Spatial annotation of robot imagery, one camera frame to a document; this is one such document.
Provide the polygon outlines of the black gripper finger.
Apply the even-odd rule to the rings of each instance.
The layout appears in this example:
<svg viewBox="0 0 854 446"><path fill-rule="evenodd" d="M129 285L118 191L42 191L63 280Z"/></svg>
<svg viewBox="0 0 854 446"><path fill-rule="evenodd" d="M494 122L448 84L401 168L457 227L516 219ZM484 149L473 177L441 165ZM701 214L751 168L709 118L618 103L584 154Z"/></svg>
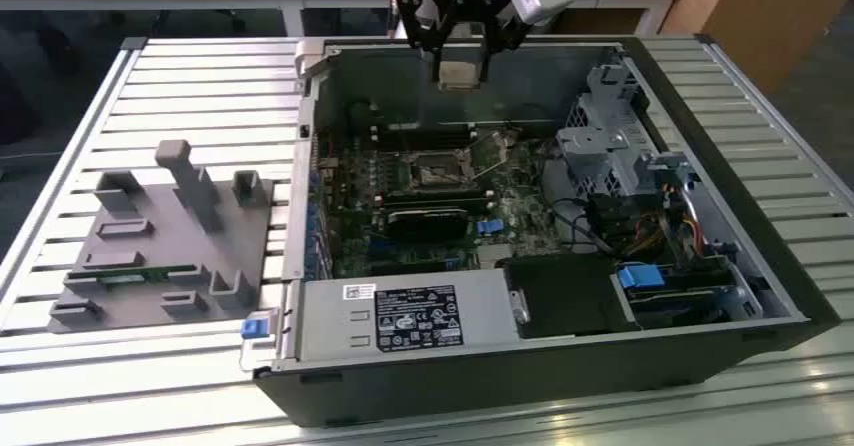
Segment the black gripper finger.
<svg viewBox="0 0 854 446"><path fill-rule="evenodd" d="M532 30L513 13L508 18L490 17L484 23L484 39L480 48L480 82L489 80L493 56L506 50L517 50Z"/></svg>
<svg viewBox="0 0 854 446"><path fill-rule="evenodd" d="M444 46L450 35L449 8L449 0L397 0L409 44L433 55L433 82L440 81Z"/></svg>

